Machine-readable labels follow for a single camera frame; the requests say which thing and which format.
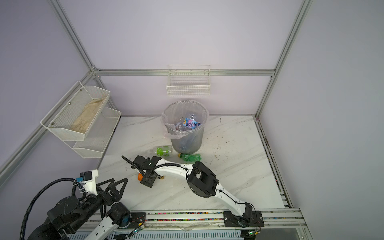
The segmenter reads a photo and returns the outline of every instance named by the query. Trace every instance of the marble tabletop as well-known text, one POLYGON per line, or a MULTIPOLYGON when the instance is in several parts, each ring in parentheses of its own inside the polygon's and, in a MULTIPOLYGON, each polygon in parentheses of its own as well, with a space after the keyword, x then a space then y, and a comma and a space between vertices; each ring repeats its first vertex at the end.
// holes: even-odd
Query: marble tabletop
MULTIPOLYGON (((97 182, 128 178, 121 202, 130 210, 226 209, 213 198, 195 195, 185 180, 165 176, 152 188, 140 184, 138 173, 121 155, 133 161, 137 155, 147 156, 147 150, 162 145, 171 142, 163 137, 160 117, 122 117, 100 164, 97 182)), ((196 153, 225 189, 239 199, 257 209, 284 208, 252 116, 209 117, 196 153)), ((177 153, 167 160, 186 163, 177 153)))

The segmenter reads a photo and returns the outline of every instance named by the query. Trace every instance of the trash bin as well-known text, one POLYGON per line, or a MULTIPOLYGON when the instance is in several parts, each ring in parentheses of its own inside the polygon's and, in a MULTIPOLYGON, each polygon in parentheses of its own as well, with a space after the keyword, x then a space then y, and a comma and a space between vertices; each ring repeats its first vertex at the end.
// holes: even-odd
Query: trash bin
POLYGON ((171 139, 172 146, 177 152, 193 154, 201 146, 208 117, 208 110, 199 102, 183 100, 172 103, 161 114, 161 122, 165 126, 164 137, 171 139), (201 125, 188 131, 176 130, 175 124, 184 121, 191 114, 201 125))

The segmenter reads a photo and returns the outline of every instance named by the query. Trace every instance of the beige cloth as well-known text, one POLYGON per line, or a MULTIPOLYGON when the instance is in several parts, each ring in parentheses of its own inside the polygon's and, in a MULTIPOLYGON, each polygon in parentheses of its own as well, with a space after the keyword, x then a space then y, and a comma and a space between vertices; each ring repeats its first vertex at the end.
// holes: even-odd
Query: beige cloth
POLYGON ((87 105, 85 105, 83 112, 72 124, 71 130, 75 132, 85 133, 94 119, 96 113, 104 103, 106 97, 93 99, 87 105))

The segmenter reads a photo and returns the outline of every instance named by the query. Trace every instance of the white wire basket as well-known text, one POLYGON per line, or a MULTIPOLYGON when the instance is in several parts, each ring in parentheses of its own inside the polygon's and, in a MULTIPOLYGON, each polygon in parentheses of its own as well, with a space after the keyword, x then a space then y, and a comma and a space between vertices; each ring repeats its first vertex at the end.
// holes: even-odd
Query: white wire basket
POLYGON ((104 107, 86 139, 76 142, 72 149, 82 158, 101 158, 120 116, 120 111, 104 107))
POLYGON ((83 86, 80 82, 77 82, 75 85, 78 84, 80 85, 80 88, 60 110, 56 117, 48 123, 48 126, 43 123, 43 120, 46 117, 44 117, 44 119, 40 122, 62 141, 84 141, 90 129, 93 127, 95 120, 100 115, 102 109, 104 109, 104 106, 109 100, 110 91, 96 86, 83 86), (82 132, 71 130, 73 123, 83 112, 85 105, 93 99, 102 98, 104 98, 104 100, 100 103, 100 107, 97 112, 94 113, 89 126, 85 130, 83 129, 82 132))
POLYGON ((204 69, 178 70, 169 69, 167 93, 170 97, 204 97, 209 96, 211 82, 208 65, 187 65, 204 69))

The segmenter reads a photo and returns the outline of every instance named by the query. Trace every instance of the plastic bottle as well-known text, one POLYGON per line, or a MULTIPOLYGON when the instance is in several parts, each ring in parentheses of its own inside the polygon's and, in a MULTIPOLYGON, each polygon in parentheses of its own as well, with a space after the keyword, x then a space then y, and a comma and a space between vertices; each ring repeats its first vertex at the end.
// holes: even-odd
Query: plastic bottle
POLYGON ((172 146, 160 146, 147 151, 147 157, 168 157, 172 154, 172 146))
POLYGON ((200 154, 195 154, 195 155, 188 155, 184 153, 179 153, 179 158, 182 158, 184 161, 187 162, 195 162, 201 160, 201 155, 200 154))

